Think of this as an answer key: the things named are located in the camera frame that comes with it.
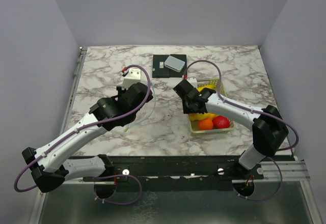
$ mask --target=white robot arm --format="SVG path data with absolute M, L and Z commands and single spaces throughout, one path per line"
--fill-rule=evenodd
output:
M 253 144 L 243 152 L 238 160 L 244 169 L 250 170 L 266 156 L 275 155 L 288 135 L 288 129 L 284 123 L 254 112 L 263 111 L 281 119 L 281 115 L 274 106 L 268 105 L 266 108 L 260 108 L 229 98 L 227 99 L 229 103 L 226 103 L 216 94 L 216 91 L 204 88 L 198 92 L 196 87 L 196 79 L 188 78 L 174 88 L 174 91 L 182 99 L 184 114 L 213 113 L 225 116 L 253 132 Z
M 139 82 L 141 71 L 129 69 L 124 71 L 124 75 L 123 85 L 117 87 L 117 96 L 98 100 L 80 121 L 51 143 L 41 148 L 27 148 L 23 151 L 22 154 L 27 164 L 40 157 L 30 169 L 36 185 L 42 192 L 52 191 L 69 179 L 114 175 L 114 166 L 106 155 L 82 159 L 69 159 L 69 157 L 96 137 L 116 126 L 129 124 L 135 119 L 136 113 L 133 113 L 123 119 L 104 124 L 98 123 L 104 119 L 124 115 L 144 100 L 148 87 Z M 224 103 L 217 96 L 216 91 L 203 89 L 198 92 L 192 84 L 183 80 L 174 88 L 182 99 L 184 114 L 214 113 L 225 116 L 253 131 L 254 143 L 240 156 L 235 168 L 250 170 L 264 157 L 275 154 L 288 133 L 286 126 L 266 116 L 253 113 L 253 110 L 261 110 L 280 118 L 275 107 L 269 105 L 262 109 L 228 99 L 250 110 L 245 111 Z M 94 123 L 93 126 L 83 128 L 84 125 L 92 123 Z

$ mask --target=yellow basket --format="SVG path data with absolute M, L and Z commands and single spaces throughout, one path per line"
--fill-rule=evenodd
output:
M 220 82 L 219 79 L 198 79 L 197 80 L 199 88 L 203 87 L 203 86 L 206 86 L 206 85 L 212 84 L 212 85 L 214 85 L 214 90 L 215 91 L 217 91 L 217 89 L 218 89 L 219 82 Z M 226 96 L 224 86 L 223 86 L 223 82 L 221 83 L 221 94 L 223 96 Z M 230 127 L 229 128 L 212 129 L 212 130 L 198 130 L 197 121 L 192 122 L 192 121 L 190 121 L 190 118 L 188 118 L 188 119 L 189 119 L 189 125 L 190 125 L 190 132 L 191 132 L 192 136 L 221 133 L 221 132 L 230 131 L 230 130 L 234 129 L 233 121 L 229 120 L 230 121 Z

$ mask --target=gray wall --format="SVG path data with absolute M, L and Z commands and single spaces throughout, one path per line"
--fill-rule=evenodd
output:
M 79 50 L 54 0 L 0 0 L 0 37 L 0 222 L 21 224 L 36 194 L 13 189 L 21 151 L 58 136 Z
M 326 222 L 326 0 L 288 0 L 261 54 L 283 117 L 299 131 L 304 158 Z
M 79 45 L 261 45 L 287 0 L 56 0 Z

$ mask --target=marble tabletop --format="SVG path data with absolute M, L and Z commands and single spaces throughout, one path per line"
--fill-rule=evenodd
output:
M 82 69 L 69 127 L 74 125 L 99 98 L 117 94 L 123 67 L 137 64 L 151 76 L 153 54 L 186 54 L 188 64 L 210 60 L 221 69 L 227 96 L 240 102 L 266 107 L 276 106 L 257 46 L 103 46 L 89 47 Z M 188 76 L 216 78 L 209 64 L 193 65 Z M 252 132 L 235 123 L 235 129 L 204 136 L 191 136 L 187 115 L 172 88 L 180 78 L 153 78 L 156 106 L 152 115 L 140 124 L 116 127 L 81 148 L 76 155 L 240 155 L 253 142 Z M 136 121 L 148 115 L 154 102 L 147 103 Z M 281 147 L 287 147 L 285 141 Z M 290 150 L 278 154 L 291 154 Z

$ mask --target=cable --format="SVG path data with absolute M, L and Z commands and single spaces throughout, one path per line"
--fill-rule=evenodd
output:
M 146 79 L 147 79 L 147 92 L 146 92 L 146 95 L 144 97 L 144 100 L 136 108 L 134 108 L 133 110 L 131 110 L 131 111 L 129 111 L 129 112 L 123 114 L 123 115 L 120 115 L 120 116 L 117 116 L 117 117 L 113 117 L 113 118 L 110 118 L 110 119 L 105 119 L 105 120 L 102 120 L 102 121 L 93 122 L 93 123 L 90 123 L 90 124 L 87 124 L 87 125 L 78 127 L 78 129 L 77 129 L 78 131 L 84 130 L 84 129 L 88 128 L 88 127 L 92 127 L 92 126 L 96 126 L 96 125 L 102 125 L 102 124 L 107 123 L 107 122 L 112 122 L 112 121 L 116 121 L 116 120 L 122 119 L 124 117 L 127 117 L 127 116 L 133 114 L 133 113 L 136 113 L 139 109 L 141 109 L 144 106 L 144 104 L 146 103 L 146 101 L 148 99 L 149 93 L 151 91 L 151 88 L 150 88 L 151 81 L 150 81 L 150 78 L 149 78 L 148 73 L 146 72 L 146 70 L 143 67 L 141 67 L 139 65 L 129 65 L 129 66 L 126 67 L 126 69 L 129 69 L 129 68 L 132 68 L 132 67 L 141 69 L 145 73 L 145 75 L 146 75 Z M 48 150 L 46 150 L 42 155 L 38 156 L 31 163 L 29 163 L 28 165 L 26 165 L 23 168 L 23 170 L 18 174 L 18 176 L 16 177 L 16 179 L 15 179 L 15 182 L 14 182 L 14 189 L 15 189 L 15 191 L 17 191 L 17 192 L 26 192 L 26 191 L 29 191 L 29 190 L 32 190 L 32 189 L 36 188 L 37 186 L 34 185 L 32 187 L 29 187 L 29 188 L 19 189 L 18 188 L 18 181 L 19 181 L 20 177 L 22 176 L 22 174 L 24 174 L 24 172 L 27 171 L 27 169 L 30 168 L 33 164 L 35 164 L 40 159 L 42 159 L 43 158 L 43 155 L 47 155 L 54 148 L 56 148 L 59 144 L 61 144 L 65 140 L 67 140 L 69 137 L 71 137 L 75 133 L 76 133 L 75 131 L 72 131 L 71 133 L 65 135 L 62 139 L 60 139 L 59 141 L 57 141 Z
M 277 121 L 280 121 L 280 122 L 284 123 L 285 125 L 287 125 L 288 127 L 290 127 L 290 128 L 292 129 L 292 131 L 293 131 L 294 134 L 295 134 L 295 142 L 294 142 L 294 144 L 291 145 L 291 146 L 289 146 L 289 147 L 286 147 L 286 148 L 284 148 L 284 149 L 279 149 L 278 151 L 284 151 L 284 150 L 292 149 L 292 148 L 294 148 L 295 146 L 297 146 L 297 144 L 299 143 L 299 134 L 298 134 L 297 130 L 296 130 L 293 126 L 291 126 L 290 124 L 288 124 L 287 122 L 285 122 L 284 120 L 282 120 L 281 118 L 278 118 L 278 117 L 276 117 L 276 116 L 273 116 L 273 115 L 271 115 L 271 114 L 269 114 L 269 113 L 266 113 L 266 112 L 263 112 L 263 111 L 254 110 L 254 109 L 251 110 L 251 109 L 249 109 L 249 108 L 247 108 L 247 107 L 244 107 L 244 106 L 242 106 L 242 105 L 239 105 L 239 104 L 233 103 L 233 102 L 228 101 L 227 99 L 225 99 L 225 98 L 221 95 L 221 83 L 222 83 L 222 82 L 221 82 L 221 81 L 222 81 L 222 74 L 221 74 L 221 71 L 220 71 L 219 67 L 218 67 L 215 63 L 213 63 L 212 61 L 208 61 L 208 60 L 197 60 L 197 61 L 192 62 L 192 63 L 191 63 L 191 64 L 186 68 L 186 70 L 184 71 L 184 73 L 183 73 L 183 79 L 186 79 L 186 77 L 187 77 L 186 74 L 187 74 L 187 70 L 189 69 L 189 67 L 192 66 L 192 65 L 194 65 L 195 63 L 198 63 L 198 62 L 209 63 L 209 64 L 211 64 L 211 65 L 214 65 L 215 68 L 217 68 L 217 70 L 218 70 L 218 72 L 219 72 L 219 79 L 220 79 L 220 82 L 219 82 L 219 85 L 218 85 L 218 91 L 217 91 L 217 92 L 218 92 L 218 97 L 219 97 L 223 102 L 228 103 L 228 104 L 230 104 L 230 105 L 233 105 L 233 106 L 235 106 L 235 107 L 241 108 L 241 109 L 243 109 L 243 110 L 249 111 L 249 112 L 251 112 L 251 113 L 257 113 L 257 114 L 260 114 L 260 115 L 264 115 L 264 116 L 271 117 L 271 118 L 273 118 L 274 120 L 277 120 Z
M 247 181 L 246 181 L 246 186 L 247 186 L 247 187 L 248 187 L 248 185 L 249 185 L 249 181 L 250 181 L 250 179 L 251 179 L 251 183 L 254 183 L 254 175 L 250 175 L 249 178 L 247 179 Z
M 133 201 L 126 202 L 126 203 L 115 202 L 115 201 L 111 201 L 111 200 L 106 200 L 106 199 L 99 198 L 97 196 L 97 194 L 96 194 L 96 190 L 94 189 L 94 194 L 96 196 L 95 200 L 101 200 L 102 203 L 107 202 L 107 203 L 114 204 L 114 205 L 131 205 L 131 204 L 133 204 L 133 203 L 135 203 L 135 202 L 137 202 L 138 200 L 141 199 L 142 193 L 143 193 L 143 189 L 142 189 L 142 184 L 137 179 L 137 177 L 134 177 L 132 175 L 113 175 L 113 176 L 108 176 L 108 177 L 94 177 L 94 178 L 95 179 L 109 179 L 109 178 L 115 178 L 115 177 L 130 177 L 130 178 L 133 178 L 138 183 L 138 185 L 139 185 L 139 194 L 138 194 L 137 198 L 134 199 Z
M 152 109 L 151 113 L 150 113 L 148 116 L 144 117 L 144 118 L 143 118 L 142 120 L 140 120 L 140 121 L 136 121 L 136 122 L 134 122 L 134 123 L 128 124 L 128 125 L 127 125 L 127 128 L 124 129 L 124 132 L 127 132 L 131 127 L 133 127 L 133 126 L 135 126 L 135 125 L 137 125 L 137 124 L 140 124 L 140 123 L 142 123 L 143 121 L 147 120 L 147 119 L 152 115 L 152 113 L 154 112 L 154 109 L 155 109 L 155 106 L 156 106 L 156 94 L 155 94 L 155 89 L 154 89 L 154 85 L 153 85 L 153 83 L 151 83 L 151 88 L 152 88 L 153 95 L 154 95 L 154 96 L 153 96 L 153 98 L 154 98 L 154 106 L 153 106 L 153 109 Z
M 270 199 L 274 198 L 274 197 L 275 197 L 275 196 L 276 196 L 276 195 L 281 191 L 281 189 L 282 189 L 282 187 L 283 187 L 283 175 L 282 175 L 282 172 L 281 172 L 281 168 L 279 167 L 279 165 L 276 163 L 275 160 L 273 160 L 273 159 L 270 158 L 270 157 L 266 157 L 266 158 L 267 158 L 267 159 L 270 159 L 271 161 L 273 161 L 273 163 L 276 165 L 277 169 L 279 170 L 280 178 L 281 178 L 279 188 L 278 188 L 277 191 L 276 191 L 275 193 L 273 193 L 271 196 L 266 197 L 266 198 L 263 198 L 263 199 L 253 199 L 253 198 L 249 198 L 249 197 L 243 196 L 243 195 L 241 195 L 240 193 L 238 193 L 238 191 L 237 191 L 235 188 L 233 188 L 233 190 L 236 192 L 236 194 L 237 194 L 240 198 L 243 198 L 243 199 L 245 199 L 245 200 L 257 201 L 257 202 L 259 202 L 259 201 L 265 201 L 265 200 L 270 200 Z

